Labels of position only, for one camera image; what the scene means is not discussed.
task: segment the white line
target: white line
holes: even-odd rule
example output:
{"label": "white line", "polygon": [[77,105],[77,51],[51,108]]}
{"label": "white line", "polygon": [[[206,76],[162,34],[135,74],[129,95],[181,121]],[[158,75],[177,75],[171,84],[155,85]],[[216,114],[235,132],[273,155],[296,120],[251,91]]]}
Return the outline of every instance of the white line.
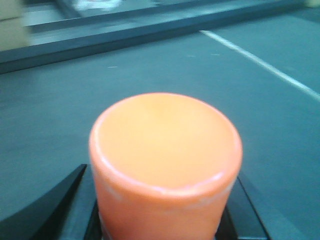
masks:
{"label": "white line", "polygon": [[241,48],[241,47],[235,45],[234,43],[232,43],[231,41],[229,41],[229,40],[227,40],[227,39],[225,39],[225,38],[213,33],[212,31],[201,30],[200,32],[203,33],[204,35],[207,35],[209,38],[212,38],[212,39],[218,41],[219,43],[225,45],[229,49],[232,49],[232,50],[236,51],[237,53],[240,53],[241,55],[243,55],[247,59],[252,60],[256,64],[260,65],[264,69],[268,70],[272,74],[274,74],[277,77],[279,77],[280,79],[282,79],[283,81],[291,84],[295,88],[303,91],[304,93],[308,94],[309,96],[311,96],[312,98],[314,98],[315,100],[320,102],[320,94],[319,93],[317,93],[316,91],[312,90],[308,86],[302,84],[301,82],[295,80],[293,77],[291,77],[291,76],[285,74],[284,72],[278,70],[277,68],[275,68],[274,66],[270,65],[269,63],[263,61],[261,58],[257,57],[256,55],[252,54],[251,52],[248,52],[247,50],[244,50],[243,48]]}

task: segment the orange cylinder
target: orange cylinder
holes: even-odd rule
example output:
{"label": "orange cylinder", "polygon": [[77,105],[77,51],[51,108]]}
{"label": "orange cylinder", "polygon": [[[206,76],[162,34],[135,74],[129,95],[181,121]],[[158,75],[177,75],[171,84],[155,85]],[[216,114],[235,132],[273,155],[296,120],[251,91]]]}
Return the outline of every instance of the orange cylinder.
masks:
{"label": "orange cylinder", "polygon": [[158,92],[104,111],[89,152],[113,240],[212,240],[242,161],[239,134],[220,111]]}

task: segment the black plastic mount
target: black plastic mount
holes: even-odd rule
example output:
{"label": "black plastic mount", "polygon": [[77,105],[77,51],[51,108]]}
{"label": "black plastic mount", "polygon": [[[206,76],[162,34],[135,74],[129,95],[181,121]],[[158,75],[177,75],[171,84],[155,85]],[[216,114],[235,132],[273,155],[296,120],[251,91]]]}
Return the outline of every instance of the black plastic mount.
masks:
{"label": "black plastic mount", "polygon": [[[80,165],[38,200],[0,222],[0,239],[101,240],[90,166]],[[269,239],[239,178],[230,194],[215,239]]]}

